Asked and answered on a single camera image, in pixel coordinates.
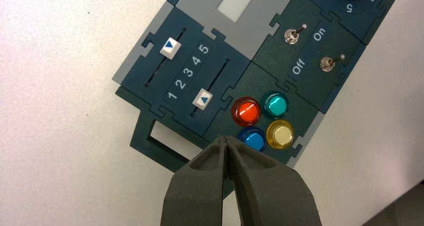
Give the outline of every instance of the number 1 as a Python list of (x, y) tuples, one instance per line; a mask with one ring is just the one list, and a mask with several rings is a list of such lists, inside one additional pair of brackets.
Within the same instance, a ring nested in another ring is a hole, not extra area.
[(174, 98), (175, 100), (177, 99), (177, 97), (174, 94), (172, 94), (171, 92), (168, 92), (168, 97)]

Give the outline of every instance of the off label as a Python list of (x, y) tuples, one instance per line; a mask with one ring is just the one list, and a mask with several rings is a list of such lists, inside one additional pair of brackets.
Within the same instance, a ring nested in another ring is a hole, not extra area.
[(292, 72), (295, 75), (299, 75), (302, 72), (302, 69), (304, 68), (305, 63), (304, 61), (299, 58), (299, 60), (297, 60), (296, 65), (293, 67)]

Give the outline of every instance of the on label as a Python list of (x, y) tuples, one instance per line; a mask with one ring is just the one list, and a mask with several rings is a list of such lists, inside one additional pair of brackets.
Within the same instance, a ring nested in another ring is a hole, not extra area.
[(316, 41), (321, 41), (325, 32), (326, 30), (324, 30), (323, 28), (319, 29), (318, 32), (315, 32), (315, 34), (313, 34), (313, 39)]

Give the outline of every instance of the number 5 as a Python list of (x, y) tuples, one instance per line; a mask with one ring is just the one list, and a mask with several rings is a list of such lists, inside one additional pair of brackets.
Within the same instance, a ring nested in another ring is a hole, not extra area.
[(209, 52), (209, 49), (206, 46), (200, 45), (199, 50), (203, 52), (204, 54), (207, 54)]

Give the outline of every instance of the puzzle piece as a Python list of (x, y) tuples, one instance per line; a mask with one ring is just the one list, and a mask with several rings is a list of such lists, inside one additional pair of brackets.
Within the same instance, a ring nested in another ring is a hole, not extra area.
[(340, 24), (368, 44), (394, 0), (312, 0), (328, 17), (333, 12)]
[[(127, 90), (151, 105), (150, 111), (162, 116), (161, 106), (174, 113), (174, 119), (202, 135), (219, 109), (229, 101), (211, 99), (205, 110), (192, 105), (200, 89), (223, 95), (243, 74), (249, 60), (224, 42), (213, 30), (213, 40), (202, 33), (202, 26), (174, 8), (156, 34), (149, 34), (145, 44), (153, 44), (150, 53), (138, 58), (122, 82)], [(169, 38), (181, 44), (172, 60), (161, 48)]]
[[(226, 43), (252, 59), (267, 35), (273, 35), (278, 28), (278, 25), (270, 26), (269, 22), (276, 13), (282, 13), (289, 1), (249, 0), (239, 11), (241, 15), (236, 22), (219, 11), (223, 0), (179, 0), (176, 6), (204, 26), (205, 34), (215, 38), (212, 29), (217, 29), (226, 36)], [(226, 2), (232, 2), (228, 7), (240, 6), (240, 0), (224, 0), (223, 3)]]
[[(305, 135), (309, 125), (317, 115), (318, 110), (297, 96), (295, 89), (290, 89), (288, 92), (285, 92), (276, 85), (276, 81), (277, 79), (275, 79), (272, 75), (252, 62), (243, 74), (243, 77), (237, 83), (236, 87), (233, 89), (229, 88), (223, 98), (231, 97), (233, 99), (239, 99), (244, 96), (249, 96), (260, 101), (262, 96), (264, 96), (267, 92), (279, 91), (289, 100), (288, 112), (284, 116), (284, 119), (292, 124), (295, 132), (294, 137), (297, 138), (298, 136)], [(237, 136), (243, 127), (234, 122), (231, 114), (230, 108), (227, 110), (221, 110), (208, 127), (203, 138), (211, 142), (215, 140), (218, 135)], [(274, 120), (275, 119), (264, 116), (262, 113), (262, 117), (255, 124), (255, 127), (266, 132), (268, 125)], [(281, 162), (287, 162), (290, 157), (297, 154), (298, 150), (300, 150), (300, 147), (298, 149), (290, 148), (284, 151), (265, 147), (263, 152)]]
[[(321, 9), (310, 0), (291, 0), (282, 15), (276, 15), (272, 23), (280, 24), (274, 36), (268, 36), (253, 62), (278, 79), (283, 86), (289, 81), (297, 88), (297, 94), (316, 109), (326, 112), (323, 104), (335, 85), (340, 85), (354, 64), (349, 64), (361, 44), (347, 32), (338, 19), (328, 21), (320, 15)], [(285, 32), (307, 24), (307, 29), (294, 45), (282, 43)], [(336, 63), (330, 72), (321, 70), (324, 57), (344, 54), (343, 62)]]

